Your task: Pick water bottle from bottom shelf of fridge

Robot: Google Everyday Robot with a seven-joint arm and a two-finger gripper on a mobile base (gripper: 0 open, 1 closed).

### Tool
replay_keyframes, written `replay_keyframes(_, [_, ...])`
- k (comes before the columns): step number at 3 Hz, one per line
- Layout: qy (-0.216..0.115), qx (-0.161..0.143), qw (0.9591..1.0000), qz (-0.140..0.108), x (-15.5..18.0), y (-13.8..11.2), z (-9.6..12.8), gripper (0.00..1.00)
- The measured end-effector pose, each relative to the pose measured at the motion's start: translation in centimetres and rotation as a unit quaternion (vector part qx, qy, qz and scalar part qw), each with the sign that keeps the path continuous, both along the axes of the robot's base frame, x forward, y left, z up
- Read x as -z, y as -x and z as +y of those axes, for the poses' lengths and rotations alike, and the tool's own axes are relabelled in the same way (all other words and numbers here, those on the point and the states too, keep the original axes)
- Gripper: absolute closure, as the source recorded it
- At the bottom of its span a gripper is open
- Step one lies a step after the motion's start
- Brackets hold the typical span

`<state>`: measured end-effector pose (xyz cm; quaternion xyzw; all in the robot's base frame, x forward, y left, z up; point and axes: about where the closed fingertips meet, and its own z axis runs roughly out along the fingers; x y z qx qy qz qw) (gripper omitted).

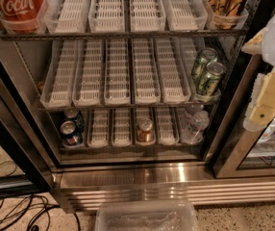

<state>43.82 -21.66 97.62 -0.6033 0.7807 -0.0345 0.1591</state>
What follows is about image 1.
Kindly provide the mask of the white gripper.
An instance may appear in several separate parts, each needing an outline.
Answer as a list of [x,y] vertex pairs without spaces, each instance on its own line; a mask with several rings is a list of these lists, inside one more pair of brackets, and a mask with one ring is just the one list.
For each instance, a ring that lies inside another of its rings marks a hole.
[[[275,14],[241,51],[249,55],[262,55],[262,59],[275,66]],[[275,117],[275,67],[267,74],[259,73],[248,106],[248,119],[258,126],[267,125]]]

